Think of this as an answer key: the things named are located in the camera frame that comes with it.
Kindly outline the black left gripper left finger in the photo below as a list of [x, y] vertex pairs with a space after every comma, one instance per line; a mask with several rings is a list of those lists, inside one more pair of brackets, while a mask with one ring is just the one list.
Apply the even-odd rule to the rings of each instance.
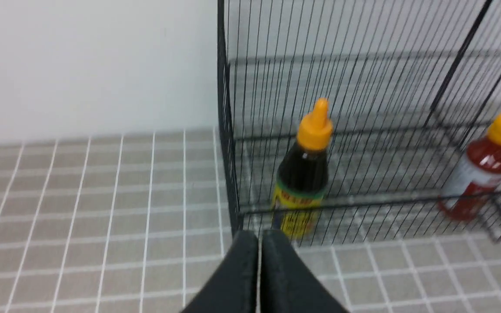
[[254, 313], [257, 306], [259, 240], [240, 230], [213, 275], [183, 313]]

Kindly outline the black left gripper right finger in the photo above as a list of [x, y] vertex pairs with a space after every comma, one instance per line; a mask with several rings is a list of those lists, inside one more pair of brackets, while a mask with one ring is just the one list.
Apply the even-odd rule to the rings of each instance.
[[346, 313], [314, 277], [280, 230], [262, 236], [260, 310], [263, 313]]

